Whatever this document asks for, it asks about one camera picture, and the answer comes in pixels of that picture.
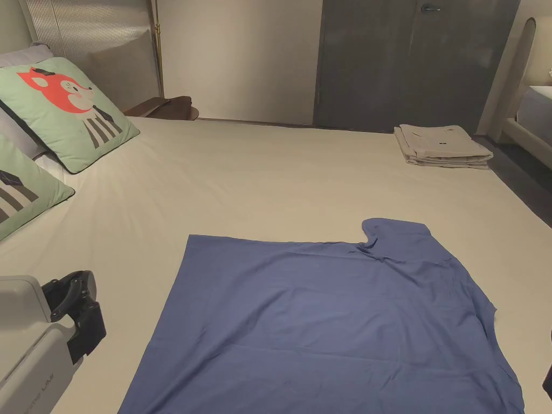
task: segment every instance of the gold pole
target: gold pole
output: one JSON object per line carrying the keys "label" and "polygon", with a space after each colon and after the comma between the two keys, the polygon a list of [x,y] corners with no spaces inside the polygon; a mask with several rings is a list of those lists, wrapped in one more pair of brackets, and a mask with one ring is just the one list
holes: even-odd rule
{"label": "gold pole", "polygon": [[161,25],[159,24],[159,8],[155,0],[155,36],[157,43],[157,70],[159,71],[159,83],[161,85],[161,96],[165,97],[165,88],[163,85],[163,57],[161,55]]}

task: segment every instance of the green pillow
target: green pillow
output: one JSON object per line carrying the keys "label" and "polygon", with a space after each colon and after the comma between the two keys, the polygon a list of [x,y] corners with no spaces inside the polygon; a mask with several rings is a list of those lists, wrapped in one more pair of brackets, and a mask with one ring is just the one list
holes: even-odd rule
{"label": "green pillow", "polygon": [[62,57],[0,68],[0,106],[56,153],[71,173],[140,133],[78,67]]}
{"label": "green pillow", "polygon": [[0,135],[0,240],[74,193]]}

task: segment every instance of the door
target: door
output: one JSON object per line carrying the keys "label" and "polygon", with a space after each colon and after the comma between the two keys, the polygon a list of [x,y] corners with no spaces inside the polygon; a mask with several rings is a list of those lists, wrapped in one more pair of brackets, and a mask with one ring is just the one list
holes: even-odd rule
{"label": "door", "polygon": [[418,0],[401,123],[474,134],[519,0]]}
{"label": "door", "polygon": [[519,0],[325,0],[315,125],[475,133]]}
{"label": "door", "polygon": [[324,0],[314,121],[317,126],[390,131],[416,0]]}

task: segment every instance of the folded beige shirt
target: folded beige shirt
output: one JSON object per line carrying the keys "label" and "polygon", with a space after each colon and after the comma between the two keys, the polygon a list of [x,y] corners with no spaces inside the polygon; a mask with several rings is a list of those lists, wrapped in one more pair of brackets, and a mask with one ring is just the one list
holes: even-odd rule
{"label": "folded beige shirt", "polygon": [[487,168],[491,151],[474,142],[459,126],[421,128],[401,125],[395,136],[406,162],[449,168]]}

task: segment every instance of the cartoon fox print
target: cartoon fox print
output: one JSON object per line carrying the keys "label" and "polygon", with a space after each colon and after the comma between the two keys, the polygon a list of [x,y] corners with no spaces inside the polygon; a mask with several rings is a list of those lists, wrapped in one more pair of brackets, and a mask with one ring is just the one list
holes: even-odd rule
{"label": "cartoon fox print", "polygon": [[123,132],[111,115],[94,105],[92,88],[83,88],[69,76],[35,67],[18,75],[31,88],[42,92],[52,104],[82,120],[94,148]]}

